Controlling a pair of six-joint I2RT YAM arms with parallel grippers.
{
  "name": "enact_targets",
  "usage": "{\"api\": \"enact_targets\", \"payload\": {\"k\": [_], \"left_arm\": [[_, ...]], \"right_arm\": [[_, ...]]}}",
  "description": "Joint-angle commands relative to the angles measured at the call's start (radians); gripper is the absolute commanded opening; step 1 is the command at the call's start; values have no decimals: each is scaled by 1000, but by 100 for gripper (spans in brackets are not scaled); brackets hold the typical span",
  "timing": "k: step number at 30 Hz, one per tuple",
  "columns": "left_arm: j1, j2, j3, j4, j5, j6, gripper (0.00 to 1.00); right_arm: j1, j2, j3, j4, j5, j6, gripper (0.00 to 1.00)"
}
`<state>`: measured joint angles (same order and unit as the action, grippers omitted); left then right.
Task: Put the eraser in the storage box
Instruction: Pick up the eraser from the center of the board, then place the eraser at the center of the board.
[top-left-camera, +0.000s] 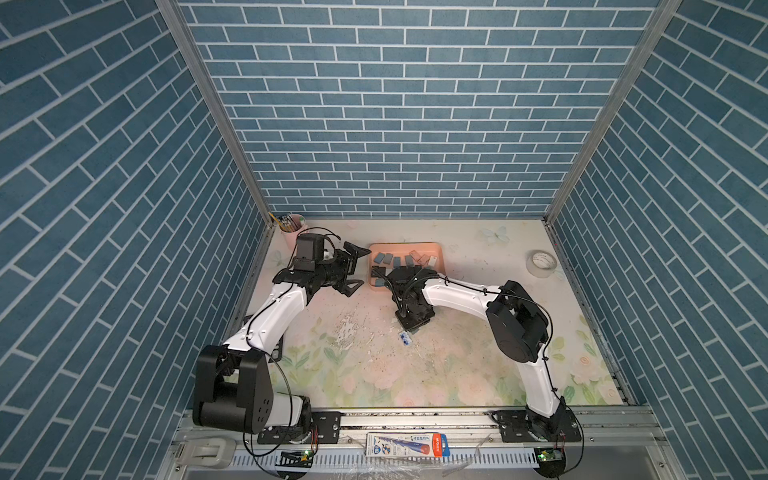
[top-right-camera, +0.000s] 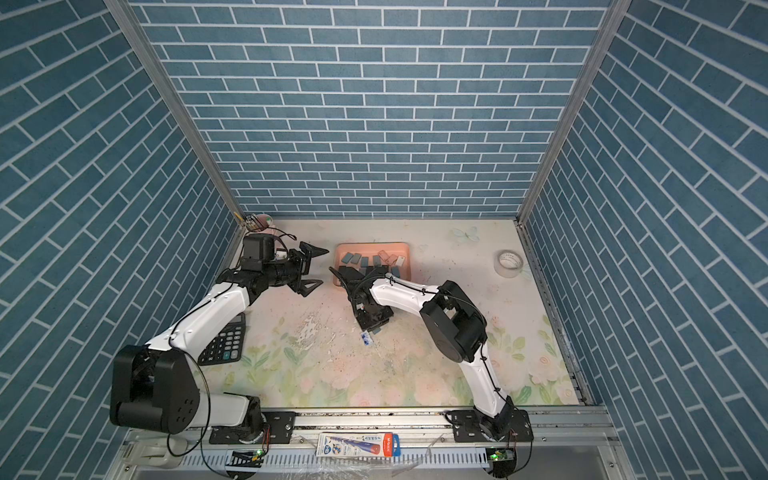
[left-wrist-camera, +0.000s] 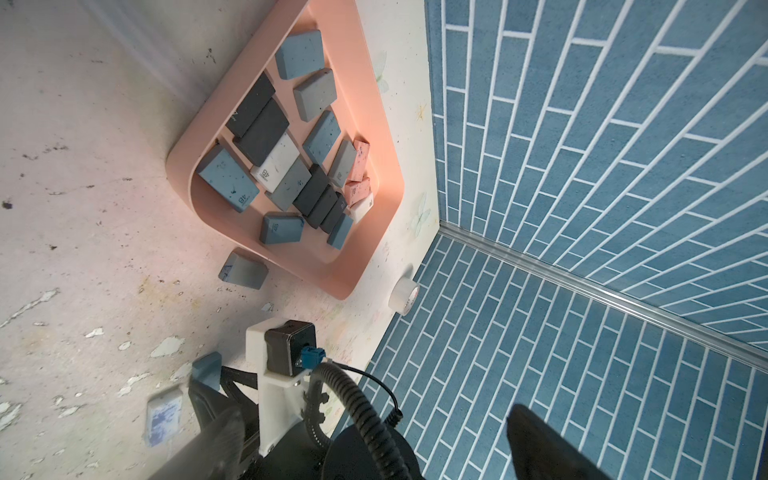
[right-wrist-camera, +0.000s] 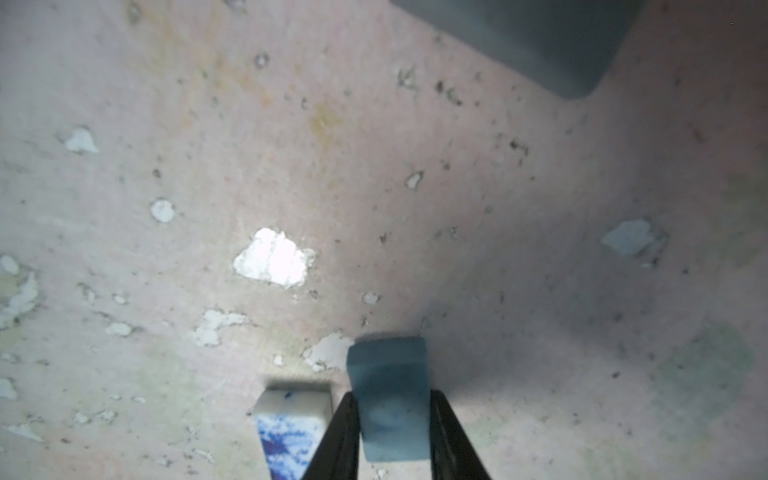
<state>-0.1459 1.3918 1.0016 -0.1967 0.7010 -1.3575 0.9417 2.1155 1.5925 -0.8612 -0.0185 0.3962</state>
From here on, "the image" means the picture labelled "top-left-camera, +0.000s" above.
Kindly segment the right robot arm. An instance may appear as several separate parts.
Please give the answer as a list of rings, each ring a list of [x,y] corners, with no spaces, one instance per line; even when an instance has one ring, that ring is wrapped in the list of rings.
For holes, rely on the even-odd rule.
[[[550,420],[564,410],[545,355],[550,317],[520,283],[463,283],[415,266],[395,268],[381,280],[392,295],[396,317],[405,331],[411,333],[429,323],[437,307],[485,320],[499,350],[519,364],[528,412]]]

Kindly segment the pink storage tray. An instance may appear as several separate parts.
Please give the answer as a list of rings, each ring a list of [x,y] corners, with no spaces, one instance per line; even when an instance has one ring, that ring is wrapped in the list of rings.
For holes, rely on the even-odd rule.
[[[390,273],[399,267],[428,267],[445,274],[442,247],[435,242],[422,243],[374,243],[368,249],[368,284],[374,290],[381,290],[385,282],[374,273]]]

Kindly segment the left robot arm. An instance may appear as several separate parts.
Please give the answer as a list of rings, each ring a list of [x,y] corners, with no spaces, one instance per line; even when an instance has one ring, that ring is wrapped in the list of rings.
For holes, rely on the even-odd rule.
[[[274,391],[268,362],[291,322],[323,288],[350,297],[362,285],[352,277],[371,254],[348,241],[339,249],[333,233],[300,234],[288,265],[273,278],[265,303],[221,345],[208,345],[196,363],[193,422],[248,435],[271,431],[284,441],[308,434],[311,403]]]

